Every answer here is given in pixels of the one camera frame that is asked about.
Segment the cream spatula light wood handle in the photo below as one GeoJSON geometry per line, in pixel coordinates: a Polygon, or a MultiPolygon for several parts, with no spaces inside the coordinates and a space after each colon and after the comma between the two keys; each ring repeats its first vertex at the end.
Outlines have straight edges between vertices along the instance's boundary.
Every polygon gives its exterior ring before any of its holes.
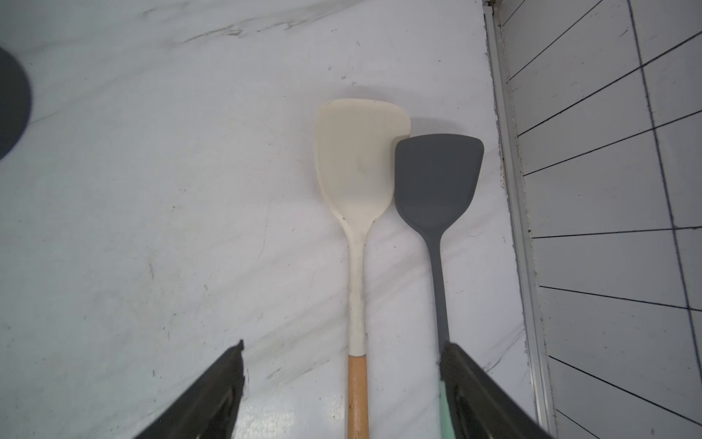
{"type": "Polygon", "coordinates": [[[411,117],[396,104],[339,99],[314,123],[314,159],[323,198],[347,237],[347,435],[369,437],[369,385],[364,293],[367,235],[394,196],[395,147],[411,133],[411,117]]]}

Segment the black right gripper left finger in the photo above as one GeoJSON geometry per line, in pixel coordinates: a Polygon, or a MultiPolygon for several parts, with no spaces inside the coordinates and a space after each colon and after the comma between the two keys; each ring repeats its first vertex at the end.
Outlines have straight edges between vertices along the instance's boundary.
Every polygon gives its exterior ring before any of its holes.
{"type": "Polygon", "coordinates": [[[245,385],[244,341],[228,348],[139,438],[230,439],[245,385]]]}

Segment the grey spatula mint handle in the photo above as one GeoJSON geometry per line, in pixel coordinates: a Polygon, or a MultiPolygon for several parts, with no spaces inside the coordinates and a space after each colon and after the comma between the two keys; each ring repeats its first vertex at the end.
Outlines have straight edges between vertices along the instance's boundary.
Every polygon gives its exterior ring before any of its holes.
{"type": "Polygon", "coordinates": [[[395,150],[395,205],[428,249],[440,349],[450,341],[441,240],[471,205],[483,158],[483,142],[467,135],[419,135],[395,150]]]}

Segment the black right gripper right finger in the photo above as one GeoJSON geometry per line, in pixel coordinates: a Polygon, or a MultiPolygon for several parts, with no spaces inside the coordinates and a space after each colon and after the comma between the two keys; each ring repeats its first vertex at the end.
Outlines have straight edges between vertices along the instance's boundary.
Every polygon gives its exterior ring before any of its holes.
{"type": "Polygon", "coordinates": [[[547,438],[457,344],[442,349],[441,428],[444,438],[547,438]]]}

